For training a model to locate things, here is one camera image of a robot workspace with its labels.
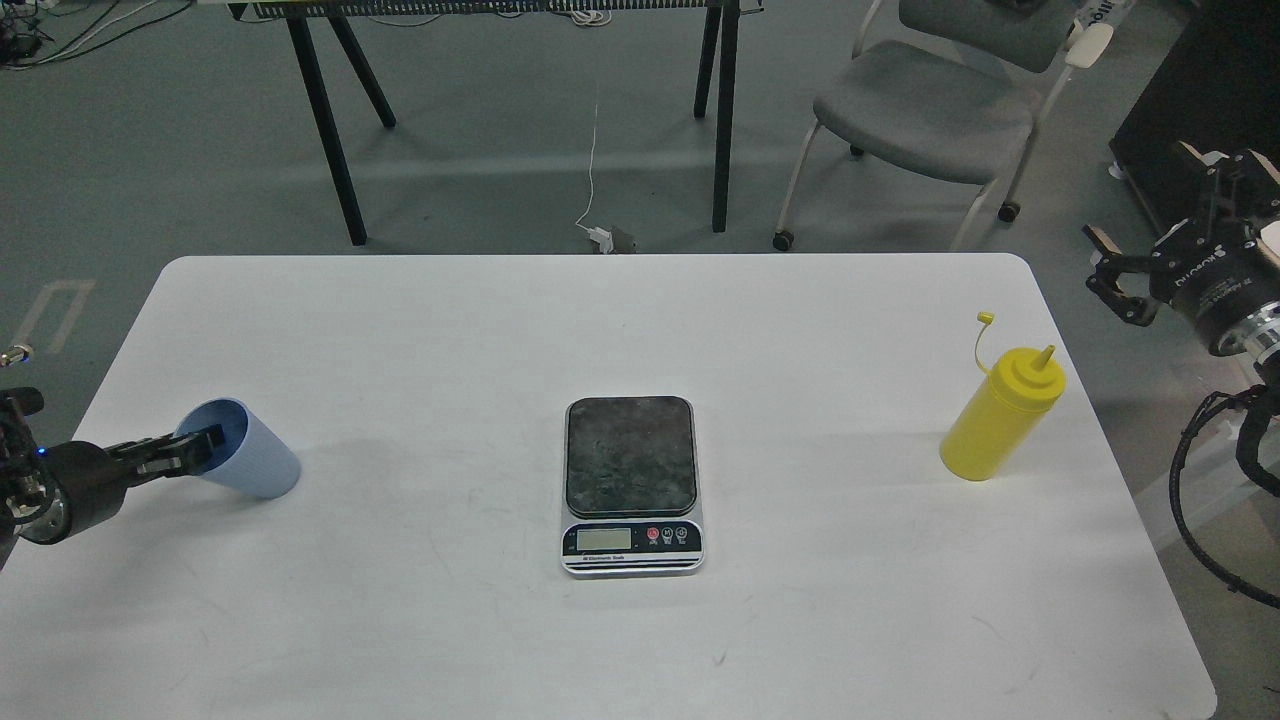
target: chair caster wheel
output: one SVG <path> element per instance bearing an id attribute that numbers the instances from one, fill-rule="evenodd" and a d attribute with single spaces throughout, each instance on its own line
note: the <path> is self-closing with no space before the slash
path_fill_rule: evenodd
<path id="1" fill-rule="evenodd" d="M 1023 211 L 1021 205 L 1016 202 L 1005 202 L 1000 206 L 1000 211 L 996 213 L 996 217 L 1000 218 L 1001 222 L 1011 223 L 1018 219 L 1018 213 L 1021 211 Z"/>

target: white table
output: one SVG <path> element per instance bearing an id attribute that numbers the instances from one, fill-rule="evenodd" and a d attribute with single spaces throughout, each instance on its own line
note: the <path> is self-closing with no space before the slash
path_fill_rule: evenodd
<path id="1" fill-rule="evenodd" d="M 988 361 L 1061 345 L 1007 255 L 179 260 L 77 437 L 230 395 L 302 479 L 19 546 L 0 716 L 1207 717 L 1068 352 L 1001 475 L 937 459 L 978 310 Z M 650 393 L 692 404 L 707 562 L 573 579 L 566 407 Z"/>

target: chair leg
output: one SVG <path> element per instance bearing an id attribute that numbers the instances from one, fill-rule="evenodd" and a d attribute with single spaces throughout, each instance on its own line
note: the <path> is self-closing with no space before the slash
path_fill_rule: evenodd
<path id="1" fill-rule="evenodd" d="M 800 170 L 804 169 L 804 163 L 809 158 L 809 150 L 813 149 L 813 141 L 818 137 L 818 131 L 822 129 L 820 122 L 814 122 L 813 127 L 809 128 L 809 135 L 804 138 L 804 147 L 800 150 L 800 159 L 796 160 L 796 168 L 791 172 L 791 183 L 787 184 L 787 196 L 782 200 L 782 211 L 778 213 L 778 224 L 773 231 L 773 247 L 778 250 L 791 250 L 791 243 L 795 238 L 791 232 L 787 231 L 787 217 L 791 214 L 791 199 L 795 196 L 796 184 L 800 182 Z"/>
<path id="2" fill-rule="evenodd" d="M 956 231 L 955 240 L 951 241 L 951 247 L 947 249 L 948 252 L 960 250 L 960 245 L 964 242 L 965 234 L 969 233 L 969 225 L 973 224 L 973 219 L 978 215 L 978 210 L 980 210 L 983 202 L 987 201 L 987 195 L 991 193 L 991 186 L 993 184 L 996 184 L 996 181 L 988 182 L 982 186 L 982 190 L 978 191 L 978 197 L 975 197 L 973 205 L 969 206 L 969 211 L 965 213 L 964 220 L 960 223 L 960 229 Z"/>
<path id="3" fill-rule="evenodd" d="M 1037 133 L 1032 131 L 1032 136 L 1027 138 L 1027 145 L 1023 146 L 1023 156 L 1018 160 L 1018 169 L 1014 170 L 1012 179 L 1009 181 L 1009 192 L 1005 193 L 1005 201 L 1000 204 L 1000 219 L 1011 223 L 1018 218 L 1018 213 L 1023 206 L 1015 199 L 1018 193 L 1018 184 L 1023 181 L 1023 172 L 1027 169 L 1027 163 L 1030 160 L 1032 149 L 1036 147 Z"/>

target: scale platform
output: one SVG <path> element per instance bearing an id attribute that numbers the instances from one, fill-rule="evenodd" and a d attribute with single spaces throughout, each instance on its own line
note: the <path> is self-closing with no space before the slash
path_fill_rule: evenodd
<path id="1" fill-rule="evenodd" d="M 561 562 L 573 575 L 678 575 L 703 562 L 694 415 L 680 397 L 568 409 Z"/>

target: plastic cup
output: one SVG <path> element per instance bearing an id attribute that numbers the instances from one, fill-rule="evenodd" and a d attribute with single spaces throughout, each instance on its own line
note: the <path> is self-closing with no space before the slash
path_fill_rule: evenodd
<path id="1" fill-rule="evenodd" d="M 270 500 L 293 489 L 302 473 L 298 456 L 270 428 L 230 397 L 210 400 L 192 410 L 175 434 L 221 425 L 225 442 L 195 475 L 243 493 Z"/>

